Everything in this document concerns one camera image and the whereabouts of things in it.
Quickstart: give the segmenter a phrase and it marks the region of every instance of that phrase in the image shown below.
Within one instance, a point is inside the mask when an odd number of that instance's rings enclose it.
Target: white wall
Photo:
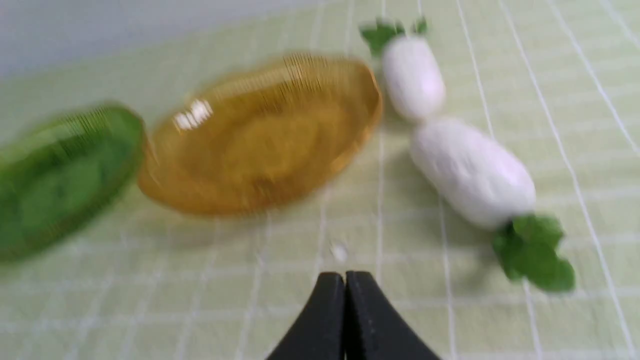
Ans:
[[[0,0],[0,79],[320,0]]]

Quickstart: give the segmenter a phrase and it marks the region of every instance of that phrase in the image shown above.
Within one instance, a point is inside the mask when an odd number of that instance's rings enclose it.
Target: radish leaf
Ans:
[[[560,221],[550,216],[527,215],[513,219],[513,230],[531,242],[545,242],[557,249],[564,237]]]
[[[562,237],[557,219],[527,215],[515,218],[496,235],[493,251],[510,281],[526,277],[543,291],[571,291],[575,287],[575,272],[556,253]]]
[[[373,56],[382,55],[385,46],[395,37],[404,36],[404,26],[377,18],[375,24],[360,26],[360,35],[369,44]]]
[[[416,34],[424,35],[427,33],[427,19],[421,18],[413,25],[413,32]]]
[[[513,266],[533,285],[549,292],[566,291],[575,286],[573,267],[560,259],[546,243],[528,243],[513,258]]]

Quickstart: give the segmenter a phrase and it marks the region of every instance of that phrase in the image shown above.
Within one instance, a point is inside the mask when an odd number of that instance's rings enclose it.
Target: small white crumb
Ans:
[[[331,253],[333,255],[333,258],[336,259],[339,263],[344,263],[349,257],[349,255],[347,254],[347,249],[342,244],[332,244]]]

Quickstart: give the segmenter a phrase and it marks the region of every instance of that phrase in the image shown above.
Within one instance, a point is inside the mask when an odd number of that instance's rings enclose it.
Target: toy daikon radish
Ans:
[[[534,214],[535,185],[515,155],[451,117],[417,127],[410,154],[452,209],[497,231],[493,249],[509,279],[526,277],[545,291],[573,289],[573,268],[556,254],[562,227],[553,217]]]
[[[407,34],[402,24],[378,19],[360,32],[373,56],[382,56],[382,71],[394,108],[407,121],[421,123],[444,106],[445,85],[438,63],[424,34],[427,22],[419,20]]]

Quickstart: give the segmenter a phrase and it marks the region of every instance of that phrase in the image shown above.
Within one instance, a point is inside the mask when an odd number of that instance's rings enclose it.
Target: grid pattern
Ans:
[[[131,188],[62,246],[0,269],[3,359],[261,359],[317,273],[348,269],[375,274],[447,359],[637,359],[637,0],[332,1],[6,81],[0,141],[103,98],[153,124],[189,90],[284,49],[348,52],[379,74],[358,25],[377,15],[409,24],[419,13],[447,112],[511,149],[536,181],[540,211],[563,222],[575,293],[508,283],[490,234],[426,184],[407,153],[409,126],[387,107],[345,173],[290,208],[202,220]]]

